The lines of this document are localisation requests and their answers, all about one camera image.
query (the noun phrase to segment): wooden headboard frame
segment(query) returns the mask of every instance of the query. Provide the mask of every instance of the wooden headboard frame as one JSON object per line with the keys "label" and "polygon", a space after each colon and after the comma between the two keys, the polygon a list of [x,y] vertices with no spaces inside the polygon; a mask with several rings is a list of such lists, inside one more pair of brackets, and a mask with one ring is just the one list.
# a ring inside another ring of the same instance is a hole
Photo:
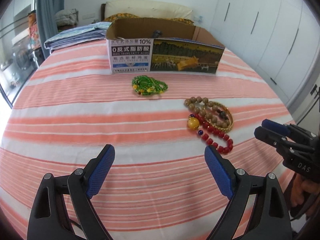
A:
{"label": "wooden headboard frame", "polygon": [[106,10],[106,4],[103,3],[103,4],[101,5],[101,7],[100,7],[100,17],[101,17],[101,21],[103,21],[103,20],[105,19],[105,17],[104,17],[104,12],[105,12],[105,10]]}

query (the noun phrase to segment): red bead bracelet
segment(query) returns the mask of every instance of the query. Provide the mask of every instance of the red bead bracelet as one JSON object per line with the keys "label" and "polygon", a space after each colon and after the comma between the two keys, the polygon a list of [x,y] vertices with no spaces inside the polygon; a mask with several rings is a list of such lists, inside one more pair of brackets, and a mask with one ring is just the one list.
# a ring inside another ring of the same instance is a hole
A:
{"label": "red bead bracelet", "polygon": [[191,121],[188,123],[189,128],[196,130],[198,129],[199,125],[201,124],[203,129],[206,129],[208,133],[212,133],[215,136],[219,136],[224,141],[227,142],[227,147],[219,146],[217,142],[214,142],[209,135],[204,133],[203,130],[198,130],[198,135],[201,136],[201,139],[206,142],[207,145],[212,145],[217,149],[219,153],[229,153],[233,149],[233,140],[229,137],[229,135],[225,134],[223,131],[219,131],[217,128],[213,127],[211,124],[206,122],[201,116],[198,114],[191,114],[189,115],[189,120]]}

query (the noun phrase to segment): cardboard box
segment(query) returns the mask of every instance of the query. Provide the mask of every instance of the cardboard box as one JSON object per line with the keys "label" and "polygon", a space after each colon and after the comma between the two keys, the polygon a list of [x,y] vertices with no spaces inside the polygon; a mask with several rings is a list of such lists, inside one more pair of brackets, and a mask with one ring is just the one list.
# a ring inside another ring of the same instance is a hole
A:
{"label": "cardboard box", "polygon": [[[161,38],[151,38],[154,31],[161,31]],[[204,28],[158,18],[115,20],[106,38],[113,73],[215,73],[224,51]]]}

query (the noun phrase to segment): blue gripper pad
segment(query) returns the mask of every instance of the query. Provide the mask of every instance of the blue gripper pad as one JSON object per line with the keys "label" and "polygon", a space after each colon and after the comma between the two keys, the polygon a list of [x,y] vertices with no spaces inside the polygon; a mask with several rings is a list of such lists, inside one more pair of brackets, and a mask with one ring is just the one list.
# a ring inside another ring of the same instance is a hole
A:
{"label": "blue gripper pad", "polygon": [[291,134],[290,130],[286,126],[277,122],[273,122],[269,119],[263,120],[261,126],[273,132],[276,132],[284,137],[288,137]]}
{"label": "blue gripper pad", "polygon": [[204,159],[208,165],[209,170],[211,171],[214,180],[218,185],[221,194],[226,196],[230,200],[234,194],[233,182],[230,173],[227,172],[226,168],[222,164],[224,159],[217,151],[216,153],[214,153],[209,146],[207,146],[204,150]]}
{"label": "blue gripper pad", "polygon": [[110,145],[104,156],[101,158],[97,167],[92,172],[88,179],[88,188],[86,195],[91,199],[94,195],[99,193],[101,186],[106,179],[106,176],[115,160],[115,148]]}

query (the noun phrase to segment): metal screw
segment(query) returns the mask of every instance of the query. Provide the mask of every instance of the metal screw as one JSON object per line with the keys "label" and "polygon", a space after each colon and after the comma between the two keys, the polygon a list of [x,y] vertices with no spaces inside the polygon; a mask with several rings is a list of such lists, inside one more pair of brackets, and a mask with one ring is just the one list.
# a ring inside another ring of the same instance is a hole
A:
{"label": "metal screw", "polygon": [[76,175],[81,175],[82,173],[83,173],[83,169],[80,169],[80,168],[79,168],[79,169],[76,169],[76,170],[75,170],[75,174],[76,174]]}
{"label": "metal screw", "polygon": [[237,169],[237,173],[239,175],[244,175],[245,174],[245,171],[243,169]]}
{"label": "metal screw", "polygon": [[275,179],[275,178],[276,178],[276,176],[275,176],[273,173],[269,173],[269,174],[268,174],[268,177],[269,177],[270,179]]}
{"label": "metal screw", "polygon": [[43,176],[44,179],[50,179],[51,178],[51,173],[46,173],[44,176]]}

